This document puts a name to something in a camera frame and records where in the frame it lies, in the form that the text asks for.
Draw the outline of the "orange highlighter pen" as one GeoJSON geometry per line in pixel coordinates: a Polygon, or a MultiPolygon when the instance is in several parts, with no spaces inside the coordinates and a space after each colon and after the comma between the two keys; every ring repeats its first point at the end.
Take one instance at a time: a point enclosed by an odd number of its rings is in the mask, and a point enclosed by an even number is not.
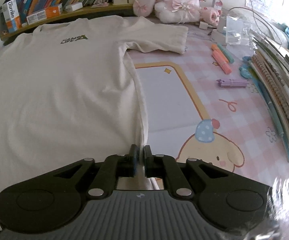
{"type": "Polygon", "coordinates": [[[223,52],[220,50],[220,48],[217,46],[217,44],[212,44],[212,45],[211,45],[211,49],[212,49],[212,51],[216,51],[217,53],[219,53],[219,55],[221,56],[221,58],[222,58],[226,63],[229,63],[227,57],[223,54],[223,52]]]}

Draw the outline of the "green highlighter pen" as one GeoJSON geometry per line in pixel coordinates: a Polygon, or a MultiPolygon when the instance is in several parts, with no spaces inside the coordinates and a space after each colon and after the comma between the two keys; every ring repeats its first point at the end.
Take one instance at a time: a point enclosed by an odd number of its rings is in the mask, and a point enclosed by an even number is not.
{"type": "Polygon", "coordinates": [[[221,52],[224,54],[224,56],[228,59],[229,63],[234,63],[234,58],[231,55],[231,53],[220,43],[217,43],[217,46],[221,50],[221,52]]]}

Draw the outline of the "white eraser block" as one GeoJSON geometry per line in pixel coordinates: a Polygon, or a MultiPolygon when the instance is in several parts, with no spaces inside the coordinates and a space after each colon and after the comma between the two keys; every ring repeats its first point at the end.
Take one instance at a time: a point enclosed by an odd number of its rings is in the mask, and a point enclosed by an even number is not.
{"type": "Polygon", "coordinates": [[[74,11],[78,11],[82,7],[83,7],[83,3],[77,2],[77,3],[73,3],[73,4],[70,4],[70,5],[67,5],[65,7],[65,11],[66,12],[74,12],[74,11]]]}

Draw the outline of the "upright usmile toothpaste box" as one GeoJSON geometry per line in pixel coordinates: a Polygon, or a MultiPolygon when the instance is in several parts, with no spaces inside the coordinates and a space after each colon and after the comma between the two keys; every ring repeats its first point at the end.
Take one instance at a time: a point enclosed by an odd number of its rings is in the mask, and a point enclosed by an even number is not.
{"type": "Polygon", "coordinates": [[[21,28],[21,19],[17,9],[16,0],[10,0],[2,5],[3,16],[9,33],[21,28]]]}

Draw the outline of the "white t-shirt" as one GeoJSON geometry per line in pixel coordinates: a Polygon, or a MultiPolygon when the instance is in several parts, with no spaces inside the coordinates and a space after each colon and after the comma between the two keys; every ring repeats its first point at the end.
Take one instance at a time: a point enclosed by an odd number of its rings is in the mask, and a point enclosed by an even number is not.
{"type": "Polygon", "coordinates": [[[0,50],[0,192],[84,158],[148,140],[129,50],[183,54],[183,25],[144,17],[44,24],[0,50]]]}

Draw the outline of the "pink white plush bunny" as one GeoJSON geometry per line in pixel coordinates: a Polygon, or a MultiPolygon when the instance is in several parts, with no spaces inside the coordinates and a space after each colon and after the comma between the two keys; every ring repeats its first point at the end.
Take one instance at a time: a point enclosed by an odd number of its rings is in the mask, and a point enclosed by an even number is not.
{"type": "Polygon", "coordinates": [[[216,27],[221,10],[201,7],[199,0],[135,0],[133,12],[138,17],[155,16],[164,24],[196,23],[203,21],[216,27]]]}

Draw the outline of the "pink highlighter pen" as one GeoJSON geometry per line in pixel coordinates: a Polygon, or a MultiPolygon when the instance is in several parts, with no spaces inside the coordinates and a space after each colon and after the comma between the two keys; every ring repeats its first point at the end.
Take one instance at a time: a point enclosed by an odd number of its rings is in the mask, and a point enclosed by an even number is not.
{"type": "Polygon", "coordinates": [[[227,75],[232,73],[232,69],[230,68],[230,66],[221,58],[221,56],[219,55],[219,53],[217,53],[216,51],[212,52],[212,57],[217,61],[217,63],[219,64],[219,66],[221,67],[221,69],[223,70],[223,72],[227,75]]]}

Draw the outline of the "wooden shelf board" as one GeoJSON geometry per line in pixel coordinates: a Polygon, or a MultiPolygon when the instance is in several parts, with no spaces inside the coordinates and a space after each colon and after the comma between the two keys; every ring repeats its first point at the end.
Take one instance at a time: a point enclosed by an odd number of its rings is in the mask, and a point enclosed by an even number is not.
{"type": "Polygon", "coordinates": [[[19,35],[21,33],[24,33],[25,31],[27,31],[29,29],[33,29],[33,28],[35,28],[39,25],[42,25],[42,24],[55,23],[55,22],[62,21],[62,20],[70,20],[74,17],[87,17],[90,15],[95,15],[95,14],[100,14],[100,13],[107,13],[107,12],[112,13],[112,12],[118,12],[118,11],[130,11],[131,13],[133,13],[132,4],[121,4],[121,5],[109,4],[107,7],[99,7],[99,8],[93,8],[93,7],[89,6],[89,7],[82,7],[81,9],[76,10],[74,12],[63,11],[58,16],[55,16],[52,18],[47,18],[45,20],[41,20],[41,21],[35,22],[33,24],[21,27],[20,29],[18,29],[14,33],[7,33],[4,35],[0,35],[0,39],[2,41],[5,41],[5,40],[7,40],[7,39],[9,39],[15,35],[19,35]]]}

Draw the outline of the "lying usmile toothpaste box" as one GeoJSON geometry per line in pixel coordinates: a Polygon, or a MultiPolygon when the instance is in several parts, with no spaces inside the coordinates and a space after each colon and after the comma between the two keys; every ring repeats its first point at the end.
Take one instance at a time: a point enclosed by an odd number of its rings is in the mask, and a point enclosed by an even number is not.
{"type": "Polygon", "coordinates": [[[28,25],[34,24],[36,22],[40,22],[49,18],[53,18],[61,15],[63,12],[62,4],[57,4],[52,7],[47,7],[45,9],[39,10],[27,16],[28,25]]]}

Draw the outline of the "stack of notebooks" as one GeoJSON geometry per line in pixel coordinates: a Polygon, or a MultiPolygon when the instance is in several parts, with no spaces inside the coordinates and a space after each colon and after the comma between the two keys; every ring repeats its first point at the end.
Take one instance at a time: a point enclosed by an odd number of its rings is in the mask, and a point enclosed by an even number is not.
{"type": "Polygon", "coordinates": [[[254,31],[251,35],[254,54],[248,63],[259,79],[257,86],[283,138],[289,160],[289,51],[254,31]]]}

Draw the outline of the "pink scissors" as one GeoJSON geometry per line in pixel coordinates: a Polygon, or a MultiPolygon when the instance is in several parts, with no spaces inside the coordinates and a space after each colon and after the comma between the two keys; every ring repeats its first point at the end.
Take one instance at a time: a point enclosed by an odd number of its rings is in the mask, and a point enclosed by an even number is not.
{"type": "Polygon", "coordinates": [[[98,0],[91,6],[92,8],[103,8],[109,6],[109,0],[98,0]]]}

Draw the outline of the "pink checkered desk mat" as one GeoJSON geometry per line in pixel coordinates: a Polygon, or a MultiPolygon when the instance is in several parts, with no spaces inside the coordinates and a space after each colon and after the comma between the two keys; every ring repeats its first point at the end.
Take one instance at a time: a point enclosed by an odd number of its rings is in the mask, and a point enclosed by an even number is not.
{"type": "Polygon", "coordinates": [[[212,42],[189,25],[185,52],[130,51],[148,113],[147,144],[179,162],[202,159],[273,185],[289,182],[283,139],[258,88],[222,88],[226,75],[211,56],[212,42]]]}

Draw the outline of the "clear acrylic box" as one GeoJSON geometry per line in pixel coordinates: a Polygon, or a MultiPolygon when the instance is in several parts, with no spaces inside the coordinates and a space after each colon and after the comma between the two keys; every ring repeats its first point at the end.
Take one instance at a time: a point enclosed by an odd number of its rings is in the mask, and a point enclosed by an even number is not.
{"type": "Polygon", "coordinates": [[[237,17],[227,16],[226,18],[226,35],[227,44],[240,44],[244,22],[237,17]]]}

